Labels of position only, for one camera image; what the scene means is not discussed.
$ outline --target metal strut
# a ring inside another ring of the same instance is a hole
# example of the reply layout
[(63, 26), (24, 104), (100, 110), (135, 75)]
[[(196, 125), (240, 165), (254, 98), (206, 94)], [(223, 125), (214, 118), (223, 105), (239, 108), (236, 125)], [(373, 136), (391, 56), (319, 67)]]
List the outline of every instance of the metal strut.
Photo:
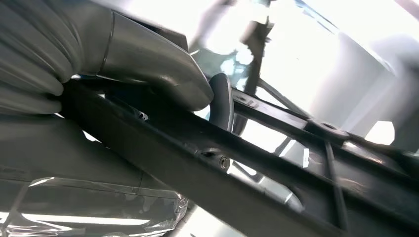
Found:
[[(136, 167), (250, 237), (412, 236), (419, 232), (415, 157), (233, 90), (235, 112), (297, 140), (323, 167), (302, 168), (159, 97), (147, 86), (107, 94), (145, 113), (135, 117), (78, 81), (65, 84), (62, 114)], [(236, 180), (202, 154), (222, 154), (287, 186), (297, 213)]]

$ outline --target gray leather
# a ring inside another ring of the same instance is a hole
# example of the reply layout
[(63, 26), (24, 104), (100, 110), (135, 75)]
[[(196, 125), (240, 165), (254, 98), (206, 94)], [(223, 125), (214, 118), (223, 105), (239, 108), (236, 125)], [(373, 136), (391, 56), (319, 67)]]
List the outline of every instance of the gray leather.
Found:
[(209, 121), (226, 131), (231, 132), (234, 120), (234, 102), (230, 79), (224, 73), (219, 73), (209, 80), (214, 92), (214, 99), (209, 104)]
[(89, 1), (2, 1), (0, 30), (0, 82), (8, 85), (3, 90), (13, 87), (13, 92), (0, 95), (2, 113), (60, 111), (51, 95), (60, 95), (60, 83), (77, 73), (147, 81), (192, 111), (204, 108), (213, 97), (187, 52)]

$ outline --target metal rail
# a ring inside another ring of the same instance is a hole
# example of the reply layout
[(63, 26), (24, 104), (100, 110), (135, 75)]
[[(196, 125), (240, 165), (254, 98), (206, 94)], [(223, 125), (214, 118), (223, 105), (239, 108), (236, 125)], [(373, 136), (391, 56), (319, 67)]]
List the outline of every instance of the metal rail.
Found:
[[(419, 232), (419, 182), (402, 168), (411, 157), (401, 151), (350, 134), (342, 145), (340, 132), (233, 90), (237, 113), (303, 144), (324, 166), (325, 172), (318, 172), (252, 145), (148, 87), (122, 86), (111, 94), (149, 119), (136, 118), (76, 81), (65, 84), (62, 113), (121, 157), (247, 236)], [(287, 186), (304, 210), (297, 213), (227, 175), (202, 155), (208, 152), (237, 160)]]

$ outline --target bright light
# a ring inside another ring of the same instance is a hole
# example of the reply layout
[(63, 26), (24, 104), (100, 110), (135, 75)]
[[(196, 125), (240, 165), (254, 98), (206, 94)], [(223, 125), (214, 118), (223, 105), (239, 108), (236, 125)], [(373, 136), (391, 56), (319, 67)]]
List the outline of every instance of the bright light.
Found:
[(365, 136), (365, 140), (390, 145), (394, 141), (394, 126), (390, 121), (377, 121)]
[(43, 183), (45, 183), (46, 181), (48, 181), (48, 180), (51, 180), (51, 179), (54, 179), (54, 177), (51, 177), (51, 178), (47, 178), (47, 179), (41, 179), (41, 180), (39, 180), (39, 181), (32, 181), (32, 183), (29, 185), (29, 187), (32, 187), (32, 186), (36, 186), (36, 185), (39, 185), (39, 184), (43, 184)]
[[(7, 212), (0, 212), (0, 217), (7, 217)], [(51, 221), (51, 222), (69, 222), (69, 223), (86, 223), (100, 225), (124, 225), (139, 226), (150, 220), (141, 219), (122, 219), (122, 218), (103, 218), (103, 217), (87, 217), (87, 216), (56, 216), (56, 215), (38, 215), (38, 214), (22, 214), (26, 219), (31, 221)]]

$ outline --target plastic wrap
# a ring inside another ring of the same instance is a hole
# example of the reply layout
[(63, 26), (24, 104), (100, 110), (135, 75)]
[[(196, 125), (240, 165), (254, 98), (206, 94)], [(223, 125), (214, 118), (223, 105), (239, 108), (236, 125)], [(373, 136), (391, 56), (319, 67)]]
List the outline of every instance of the plastic wrap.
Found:
[(157, 237), (174, 229), (188, 199), (174, 191), (48, 177), (0, 179), (0, 236)]

